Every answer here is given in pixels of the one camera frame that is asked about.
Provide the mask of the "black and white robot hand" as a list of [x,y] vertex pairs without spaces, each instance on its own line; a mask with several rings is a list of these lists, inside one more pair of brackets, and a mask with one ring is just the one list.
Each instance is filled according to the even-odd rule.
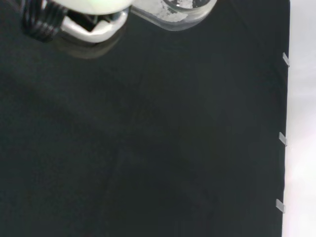
[[23,0],[21,30],[49,42],[59,32],[87,43],[112,38],[126,23],[130,0]]

